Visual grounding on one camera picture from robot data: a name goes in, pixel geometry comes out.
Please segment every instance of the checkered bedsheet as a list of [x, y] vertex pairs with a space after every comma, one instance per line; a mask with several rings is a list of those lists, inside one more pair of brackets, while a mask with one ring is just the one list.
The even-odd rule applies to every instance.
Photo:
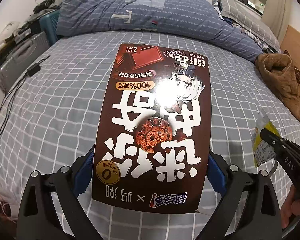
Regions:
[[[101, 32], [61, 39], [40, 58], [51, 57], [27, 78], [15, 99], [0, 140], [0, 184], [21, 200], [33, 170], [56, 172], [91, 148], [114, 58], [121, 43], [143, 43], [206, 55], [211, 78], [210, 148], [242, 170], [270, 170], [269, 161], [254, 167], [251, 133], [263, 108], [283, 137], [300, 145], [300, 123], [270, 92], [254, 65], [216, 46], [189, 38], [151, 32]], [[290, 180], [282, 167], [271, 177], [280, 204]], [[206, 179], [200, 205], [205, 214], [168, 215], [115, 208], [91, 199], [91, 185], [79, 196], [88, 217], [104, 239], [194, 239], [213, 213], [220, 195]], [[71, 232], [56, 195], [62, 227]], [[233, 231], [245, 195], [229, 228]]]

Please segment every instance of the plastic stool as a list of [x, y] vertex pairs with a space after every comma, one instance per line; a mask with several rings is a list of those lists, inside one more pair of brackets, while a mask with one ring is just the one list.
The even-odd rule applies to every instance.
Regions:
[[39, 20], [41, 31], [46, 33], [50, 46], [59, 39], [57, 36], [58, 19], [59, 10], [55, 10], [42, 16]]

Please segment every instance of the cookie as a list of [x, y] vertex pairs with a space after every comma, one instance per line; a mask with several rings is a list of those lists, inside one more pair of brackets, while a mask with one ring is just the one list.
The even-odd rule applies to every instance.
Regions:
[[172, 140], [172, 128], [169, 123], [158, 117], [151, 117], [140, 124], [136, 133], [136, 142], [141, 149], [154, 153], [158, 143]]

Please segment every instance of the hand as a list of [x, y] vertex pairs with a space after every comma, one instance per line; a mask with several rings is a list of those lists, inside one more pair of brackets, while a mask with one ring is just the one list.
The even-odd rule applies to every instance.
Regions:
[[286, 228], [289, 225], [289, 217], [291, 217], [292, 214], [300, 216], [300, 199], [294, 200], [296, 191], [296, 188], [292, 185], [289, 194], [281, 207], [280, 214], [282, 228]]

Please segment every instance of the snack package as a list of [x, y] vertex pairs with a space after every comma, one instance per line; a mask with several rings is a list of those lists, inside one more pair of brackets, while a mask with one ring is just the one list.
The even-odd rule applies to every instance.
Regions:
[[92, 198], [144, 212], [196, 212], [210, 132], [207, 57], [122, 44], [100, 114]]
[[267, 161], [271, 160], [275, 154], [273, 147], [271, 147], [268, 143], [266, 143], [260, 137], [260, 131], [263, 128], [266, 128], [269, 131], [273, 132], [274, 134], [280, 136], [277, 129], [270, 122], [270, 119], [266, 115], [266, 112], [264, 111], [264, 109], [261, 109], [261, 111], [259, 112], [258, 119], [257, 119], [256, 127], [254, 129], [254, 133], [251, 136], [255, 167], [258, 167], [261, 164], [266, 163]]

